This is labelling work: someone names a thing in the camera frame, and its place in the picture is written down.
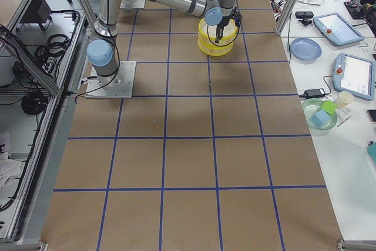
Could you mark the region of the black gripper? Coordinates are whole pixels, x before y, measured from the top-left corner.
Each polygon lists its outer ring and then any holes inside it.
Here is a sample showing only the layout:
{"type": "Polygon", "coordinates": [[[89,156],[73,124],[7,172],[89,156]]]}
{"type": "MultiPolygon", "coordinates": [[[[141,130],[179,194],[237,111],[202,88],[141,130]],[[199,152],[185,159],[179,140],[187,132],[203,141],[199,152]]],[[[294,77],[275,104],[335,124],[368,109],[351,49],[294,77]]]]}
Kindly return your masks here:
{"type": "Polygon", "coordinates": [[[217,25],[215,43],[220,42],[223,37],[223,30],[229,24],[231,19],[234,21],[236,28],[239,29],[242,22],[242,14],[236,6],[228,12],[228,15],[224,15],[221,22],[217,25]]]}

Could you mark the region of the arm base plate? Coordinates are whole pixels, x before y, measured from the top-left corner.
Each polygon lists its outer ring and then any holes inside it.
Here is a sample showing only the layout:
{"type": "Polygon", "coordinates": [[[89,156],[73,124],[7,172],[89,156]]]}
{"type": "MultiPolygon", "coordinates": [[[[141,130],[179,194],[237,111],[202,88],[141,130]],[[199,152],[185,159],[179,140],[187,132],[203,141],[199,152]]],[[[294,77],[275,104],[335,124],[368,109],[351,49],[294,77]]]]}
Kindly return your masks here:
{"type": "Polygon", "coordinates": [[[146,0],[122,0],[120,9],[122,10],[138,10],[145,8],[146,0]]]}
{"type": "Polygon", "coordinates": [[[111,77],[99,77],[92,67],[90,75],[95,76],[90,79],[87,84],[85,98],[88,99],[117,99],[131,98],[133,92],[133,83],[135,78],[136,62],[121,61],[120,69],[115,79],[108,85],[104,86],[111,80],[111,77]]]}

